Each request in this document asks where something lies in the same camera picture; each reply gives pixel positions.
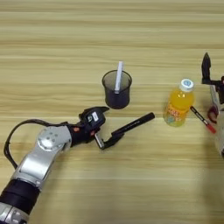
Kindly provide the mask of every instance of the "plastic bottle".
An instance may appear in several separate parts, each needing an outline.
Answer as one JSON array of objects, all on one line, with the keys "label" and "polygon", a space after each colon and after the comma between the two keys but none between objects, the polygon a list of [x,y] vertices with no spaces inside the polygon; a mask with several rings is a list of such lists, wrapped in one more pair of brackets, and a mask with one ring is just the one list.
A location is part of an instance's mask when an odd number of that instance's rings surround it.
[{"label": "plastic bottle", "polygon": [[164,112],[164,120],[173,127],[184,124],[187,112],[193,105],[193,82],[184,79],[178,88],[171,92],[170,100]]}]

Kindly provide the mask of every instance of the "bottle cap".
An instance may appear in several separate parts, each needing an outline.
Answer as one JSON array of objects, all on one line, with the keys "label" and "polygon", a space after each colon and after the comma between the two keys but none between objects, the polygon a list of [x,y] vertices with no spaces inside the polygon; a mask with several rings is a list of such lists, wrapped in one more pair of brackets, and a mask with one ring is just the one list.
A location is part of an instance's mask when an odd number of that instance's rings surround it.
[{"label": "bottle cap", "polygon": [[189,79],[183,79],[179,84],[179,88],[184,92],[192,92],[193,82]]}]

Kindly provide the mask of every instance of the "marker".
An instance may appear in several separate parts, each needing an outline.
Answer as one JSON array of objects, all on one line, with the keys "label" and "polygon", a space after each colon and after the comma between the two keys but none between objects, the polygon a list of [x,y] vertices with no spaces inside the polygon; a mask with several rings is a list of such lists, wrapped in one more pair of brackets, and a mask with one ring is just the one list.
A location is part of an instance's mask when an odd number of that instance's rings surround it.
[{"label": "marker", "polygon": [[121,81],[122,81],[122,74],[123,74],[123,62],[119,61],[117,74],[115,78],[115,93],[119,94],[121,88]]},{"label": "marker", "polygon": [[215,128],[200,114],[200,112],[195,107],[191,106],[191,111],[206,125],[206,127],[212,133],[216,133]]},{"label": "marker", "polygon": [[136,119],[134,122],[130,122],[130,123],[124,125],[123,127],[121,127],[120,129],[115,130],[114,132],[111,133],[111,135],[112,136],[115,136],[118,134],[120,135],[129,130],[133,130],[135,127],[142,125],[144,123],[147,123],[154,118],[155,118],[155,115],[153,113],[149,113],[148,115],[144,115],[144,116]]}]

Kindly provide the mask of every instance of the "black device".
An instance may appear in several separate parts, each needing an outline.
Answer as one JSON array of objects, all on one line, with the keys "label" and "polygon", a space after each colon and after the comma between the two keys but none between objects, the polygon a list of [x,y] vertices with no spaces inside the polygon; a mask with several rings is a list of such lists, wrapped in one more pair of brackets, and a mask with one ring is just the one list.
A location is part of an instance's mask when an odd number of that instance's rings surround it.
[{"label": "black device", "polygon": [[206,52],[202,64],[201,64],[201,72],[202,72],[202,84],[213,85],[215,86],[216,92],[219,94],[220,104],[224,103],[224,76],[221,76],[220,80],[211,80],[210,78],[210,68],[211,68],[211,60]]}]

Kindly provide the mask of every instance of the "bottle label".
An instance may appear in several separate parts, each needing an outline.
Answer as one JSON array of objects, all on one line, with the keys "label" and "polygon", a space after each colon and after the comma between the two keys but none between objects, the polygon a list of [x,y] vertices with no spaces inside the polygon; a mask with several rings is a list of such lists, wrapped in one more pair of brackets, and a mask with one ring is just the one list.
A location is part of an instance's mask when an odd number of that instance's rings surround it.
[{"label": "bottle label", "polygon": [[182,123],[186,119],[188,110],[189,109],[176,109],[169,102],[165,113],[165,119],[168,123]]}]

